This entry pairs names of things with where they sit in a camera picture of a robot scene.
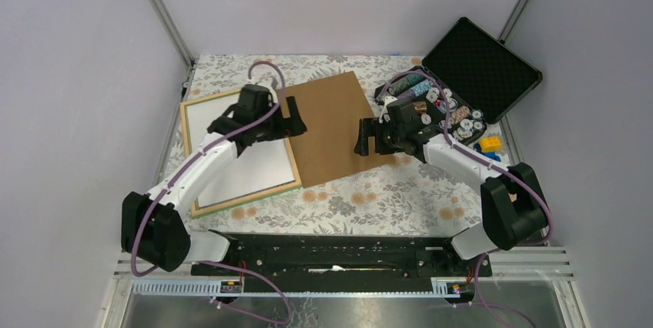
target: black case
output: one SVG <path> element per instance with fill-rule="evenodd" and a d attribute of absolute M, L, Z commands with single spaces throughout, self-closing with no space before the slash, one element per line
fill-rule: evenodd
<path fill-rule="evenodd" d="M 483 111 L 486 123 L 497 123 L 506 113 L 542 81 L 542 73 L 510 49 L 476 26 L 460 18 L 454 27 L 424 57 L 421 69 L 451 89 L 459 106 Z M 383 86 L 376 89 L 376 98 Z M 414 101 L 426 101 L 422 95 Z M 428 103 L 434 123 L 444 119 Z M 475 140 L 474 134 L 466 142 Z"/>

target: picture frame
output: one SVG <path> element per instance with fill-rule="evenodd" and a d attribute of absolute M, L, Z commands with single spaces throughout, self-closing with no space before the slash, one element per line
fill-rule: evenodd
<path fill-rule="evenodd" d="M 237 102 L 240 89 L 182 102 L 181 125 L 186 156 L 206 134 L 206 127 Z M 257 142 L 231 162 L 191 206 L 191 217 L 240 206 L 302 186 L 288 138 Z"/>

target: brown cardboard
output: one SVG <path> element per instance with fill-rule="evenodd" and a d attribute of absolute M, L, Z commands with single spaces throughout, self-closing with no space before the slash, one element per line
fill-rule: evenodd
<path fill-rule="evenodd" d="M 393 155 L 353 153 L 358 140 L 358 121 L 373 117 L 370 104 L 353 72 L 286 88 L 294 96 L 307 131 L 290 137 L 304 188 L 351 176 L 357 172 L 395 162 Z M 285 99 L 282 111 L 288 116 Z"/>

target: floral tablecloth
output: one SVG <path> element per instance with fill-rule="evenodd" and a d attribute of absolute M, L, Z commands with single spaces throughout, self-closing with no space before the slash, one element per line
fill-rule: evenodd
<path fill-rule="evenodd" d="M 410 56 L 203 55 L 196 66 L 189 99 L 229 91 L 246 84 L 256 60 L 277 64 L 288 85 L 353 71 L 372 102 L 374 89 L 392 75 L 420 63 Z M 255 69 L 254 78 L 276 75 Z M 500 136 L 489 126 L 486 136 Z M 173 137 L 165 167 L 169 175 L 184 159 L 181 126 Z M 507 152 L 499 152 L 508 162 Z M 481 220 L 481 199 L 448 172 L 404 154 L 397 164 L 381 166 L 323 185 L 296 189 L 197 219 L 186 214 L 190 229 L 224 232 L 319 233 L 403 236 L 452 236 Z"/>

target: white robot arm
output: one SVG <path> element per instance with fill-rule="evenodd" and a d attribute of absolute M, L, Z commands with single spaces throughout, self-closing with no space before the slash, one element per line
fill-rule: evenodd
<path fill-rule="evenodd" d="M 425 126 L 410 100 L 391 102 L 386 108 L 388 119 L 360 120 L 355 153 L 368 155 L 367 139 L 374 137 L 377 153 L 405 152 L 455 175 L 481 196 L 482 223 L 445 243 L 454 268 L 492 250 L 511 249 L 548 225 L 540 203 L 528 192 L 532 190 L 544 201 L 529 165 L 521 162 L 508 167 L 488 160 L 445 136 L 435 125 Z"/>
<path fill-rule="evenodd" d="M 281 109 L 271 111 L 276 103 L 272 87 L 246 85 L 241 89 L 238 102 L 211 123 L 202 143 L 175 172 L 145 195 L 131 192 L 123 200 L 122 248 L 132 252 L 138 240 L 137 256 L 166 271 L 173 271 L 184 261 L 221 261 L 229 240 L 216 232 L 189 231 L 182 217 L 216 174 L 245 148 L 255 142 L 284 139 L 306 131 L 295 98 L 286 100 L 288 118 L 283 117 Z M 253 126 L 253 122 L 270 113 L 269 118 Z M 152 206 L 139 239 L 139 227 Z"/>

